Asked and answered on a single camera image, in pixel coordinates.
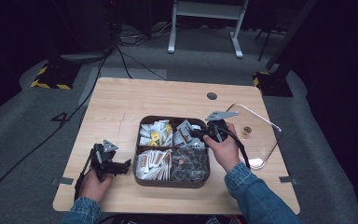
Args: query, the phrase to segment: tabletop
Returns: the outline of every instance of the tabletop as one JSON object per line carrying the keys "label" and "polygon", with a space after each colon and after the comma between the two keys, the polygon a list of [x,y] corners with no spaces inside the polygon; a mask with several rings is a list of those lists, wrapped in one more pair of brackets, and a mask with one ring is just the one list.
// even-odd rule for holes
{"label": "tabletop", "polygon": [[[217,95],[215,100],[207,97]],[[104,139],[118,146],[114,157],[124,162],[134,157],[140,121],[146,116],[163,116],[205,120],[212,111],[226,111],[233,104],[246,105],[269,119],[259,89],[251,86],[208,83],[156,81],[101,77],[91,96],[63,177],[72,185],[60,184],[54,209],[68,211],[74,203],[75,183],[90,149]],[[226,172],[210,153],[211,174],[199,189],[144,187],[135,182],[132,167],[126,175],[115,177],[101,206],[104,212],[154,214],[241,214],[237,202],[228,194]],[[288,176],[282,154],[275,147],[266,165],[253,171],[280,196],[295,213],[299,205]]]}

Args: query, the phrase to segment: white metal frame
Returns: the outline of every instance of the white metal frame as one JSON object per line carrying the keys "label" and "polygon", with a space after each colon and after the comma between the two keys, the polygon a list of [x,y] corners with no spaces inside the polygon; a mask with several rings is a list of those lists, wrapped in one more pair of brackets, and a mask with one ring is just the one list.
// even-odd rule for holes
{"label": "white metal frame", "polygon": [[240,44],[238,43],[238,33],[242,25],[243,16],[245,15],[246,7],[249,0],[244,0],[242,6],[226,6],[207,3],[195,3],[195,2],[181,2],[174,0],[172,8],[172,29],[170,35],[170,43],[168,45],[168,52],[175,52],[175,39],[176,39],[176,16],[194,16],[194,17],[206,17],[236,20],[237,25],[235,32],[230,32],[229,37],[235,50],[237,58],[242,58]]}

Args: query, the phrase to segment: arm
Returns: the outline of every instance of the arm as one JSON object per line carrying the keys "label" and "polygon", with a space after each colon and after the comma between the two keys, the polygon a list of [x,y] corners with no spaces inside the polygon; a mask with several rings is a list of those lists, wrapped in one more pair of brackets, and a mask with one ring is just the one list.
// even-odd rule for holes
{"label": "arm", "polygon": [[112,181],[111,175],[105,175],[103,182],[100,182],[95,170],[90,170],[80,188],[79,198],[65,215],[62,223],[98,223],[102,215],[99,202]]}
{"label": "arm", "polygon": [[[232,124],[228,123],[227,128],[236,134]],[[238,146],[232,137],[222,143],[207,135],[203,139],[212,149],[217,162],[226,170],[227,189],[250,224],[301,223],[289,206],[240,162]]]}

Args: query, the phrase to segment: divided storage box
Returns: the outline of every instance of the divided storage box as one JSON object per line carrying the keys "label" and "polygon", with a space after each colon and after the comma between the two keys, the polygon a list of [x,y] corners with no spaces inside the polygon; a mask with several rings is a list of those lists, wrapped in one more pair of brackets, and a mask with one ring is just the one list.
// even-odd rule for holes
{"label": "divided storage box", "polygon": [[[148,116],[145,117],[141,120],[140,124],[139,124],[139,130],[138,130],[138,138],[137,138],[137,142],[136,142],[136,149],[135,149],[135,155],[134,155],[134,160],[132,163],[132,171],[135,177],[135,181],[142,186],[148,186],[148,187],[163,187],[163,188],[181,188],[181,189],[198,189],[201,188],[206,180],[208,179],[209,175],[206,176],[202,181],[200,182],[191,182],[191,181],[162,181],[162,180],[143,180],[141,178],[139,178],[136,175],[136,166],[138,164],[138,155],[140,155],[141,153],[150,150],[150,149],[156,149],[156,150],[167,150],[169,148],[172,149],[172,151],[177,150],[177,147],[152,147],[152,146],[140,146],[140,139],[141,139],[141,135],[139,134],[139,132],[142,129],[141,124],[152,124],[155,121],[159,121],[159,120],[168,120],[170,122],[170,124],[172,125],[172,132],[175,133],[176,132],[176,128],[179,124],[181,124],[182,122],[184,122],[185,120],[188,120],[190,124],[192,125],[199,125],[202,129],[207,128],[205,123],[200,120],[200,119],[187,119],[187,118],[173,118],[173,117],[160,117],[160,116]],[[211,172],[210,169],[210,161],[209,161],[209,152],[208,152],[208,148],[205,148],[205,152],[206,152],[206,166],[208,169],[208,174]]]}

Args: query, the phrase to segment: blue sleeve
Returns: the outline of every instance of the blue sleeve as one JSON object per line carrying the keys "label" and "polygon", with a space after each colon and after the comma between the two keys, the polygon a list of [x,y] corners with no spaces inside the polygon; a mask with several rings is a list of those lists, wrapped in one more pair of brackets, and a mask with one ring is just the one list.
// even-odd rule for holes
{"label": "blue sleeve", "polygon": [[62,220],[67,223],[98,223],[101,219],[101,206],[89,198],[76,199],[74,206]]}
{"label": "blue sleeve", "polygon": [[225,181],[249,224],[302,223],[292,209],[242,162],[227,173]]}

